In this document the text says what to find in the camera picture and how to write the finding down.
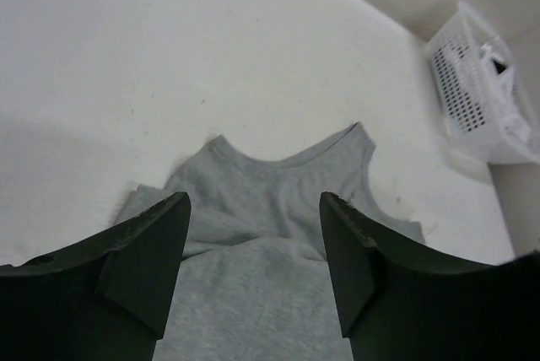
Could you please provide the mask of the grey tank top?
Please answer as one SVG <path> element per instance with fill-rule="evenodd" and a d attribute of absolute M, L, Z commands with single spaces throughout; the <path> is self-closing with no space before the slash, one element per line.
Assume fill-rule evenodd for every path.
<path fill-rule="evenodd" d="M 172 193 L 192 204 L 188 235 L 158 360 L 350 360 L 340 332 L 321 234 L 324 191 L 416 241 L 418 223 L 377 205 L 375 144 L 353 124 L 279 161 L 259 161 L 216 137 L 165 187 L 139 186 L 128 220 Z"/>

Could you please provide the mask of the black tank top in basket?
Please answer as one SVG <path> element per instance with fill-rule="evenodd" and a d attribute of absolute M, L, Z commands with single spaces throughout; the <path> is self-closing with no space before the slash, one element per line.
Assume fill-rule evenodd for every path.
<path fill-rule="evenodd" d="M 502 62 L 502 61 L 497 60 L 495 58 L 492 59 L 492 63 L 494 65 L 494 69 L 495 69 L 498 76 L 505 73 L 509 68 L 509 66 L 505 62 Z"/>

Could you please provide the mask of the white tank top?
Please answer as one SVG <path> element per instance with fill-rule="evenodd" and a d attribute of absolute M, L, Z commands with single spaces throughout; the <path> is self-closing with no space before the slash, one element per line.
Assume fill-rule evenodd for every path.
<path fill-rule="evenodd" d="M 490 92 L 493 95 L 505 133 L 528 150 L 537 150 L 532 126 L 518 105 L 515 67 L 508 63 L 505 57 L 498 53 L 489 42 L 480 46 L 479 54 L 480 61 L 485 67 L 491 83 Z M 505 62 L 509 66 L 508 70 L 500 76 L 494 69 L 493 58 Z"/>

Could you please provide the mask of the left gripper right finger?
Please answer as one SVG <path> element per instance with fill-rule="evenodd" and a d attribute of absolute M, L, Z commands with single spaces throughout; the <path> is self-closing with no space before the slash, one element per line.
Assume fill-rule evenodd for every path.
<path fill-rule="evenodd" d="M 321 230 L 357 360 L 536 360 L 539 254 L 487 265 L 429 248 L 331 192 Z"/>

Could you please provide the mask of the white plastic basket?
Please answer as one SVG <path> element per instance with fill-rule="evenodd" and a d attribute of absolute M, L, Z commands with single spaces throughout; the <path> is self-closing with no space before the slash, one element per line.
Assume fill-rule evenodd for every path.
<path fill-rule="evenodd" d="M 521 146 L 505 133 L 489 78 L 480 61 L 480 46 L 491 43 L 516 70 L 518 105 L 532 126 L 537 150 Z M 464 1 L 426 46 L 446 129 L 456 148 L 488 164 L 539 161 L 539 122 L 512 52 L 494 27 Z"/>

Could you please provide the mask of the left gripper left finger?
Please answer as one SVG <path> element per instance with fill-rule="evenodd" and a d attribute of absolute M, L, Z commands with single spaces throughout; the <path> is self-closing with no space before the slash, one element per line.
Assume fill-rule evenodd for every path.
<path fill-rule="evenodd" d="M 177 192 L 60 250 L 1 268 L 4 360 L 150 360 L 189 227 Z"/>

